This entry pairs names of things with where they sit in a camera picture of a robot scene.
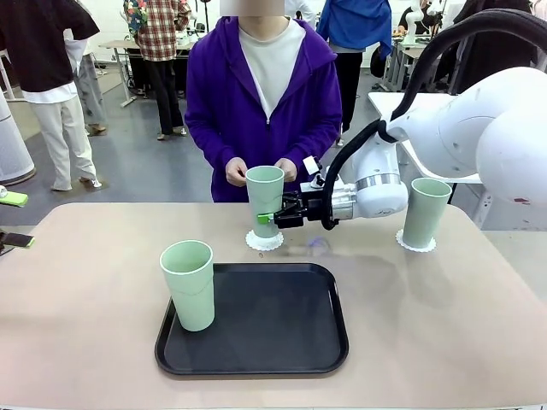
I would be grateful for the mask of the person's left hand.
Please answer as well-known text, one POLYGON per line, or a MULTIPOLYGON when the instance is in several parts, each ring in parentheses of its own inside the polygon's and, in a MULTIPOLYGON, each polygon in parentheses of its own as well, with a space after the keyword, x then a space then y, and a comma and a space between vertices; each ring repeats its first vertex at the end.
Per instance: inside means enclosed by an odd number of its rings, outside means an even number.
POLYGON ((283 171, 284 181, 286 183, 291 183, 296 180, 297 167, 293 161, 287 158, 280 158, 274 165, 283 171))

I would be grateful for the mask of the person's right hand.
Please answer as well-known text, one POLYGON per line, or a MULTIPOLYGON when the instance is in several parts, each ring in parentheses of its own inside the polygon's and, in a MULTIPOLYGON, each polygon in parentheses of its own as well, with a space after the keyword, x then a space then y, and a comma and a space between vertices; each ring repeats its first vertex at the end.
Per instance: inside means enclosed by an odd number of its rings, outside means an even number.
POLYGON ((243 187, 246 185, 245 175, 247 166, 243 159, 239 157, 232 158, 226 164, 226 180, 230 185, 243 187))

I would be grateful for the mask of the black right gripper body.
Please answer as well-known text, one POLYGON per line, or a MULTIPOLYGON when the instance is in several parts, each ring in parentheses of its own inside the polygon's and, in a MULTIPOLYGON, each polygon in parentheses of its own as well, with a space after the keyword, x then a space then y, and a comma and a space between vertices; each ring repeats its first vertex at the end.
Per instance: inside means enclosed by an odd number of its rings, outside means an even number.
POLYGON ((332 192, 312 190, 302 192, 303 217, 308 221, 320 221, 324 229, 333 228, 332 192))

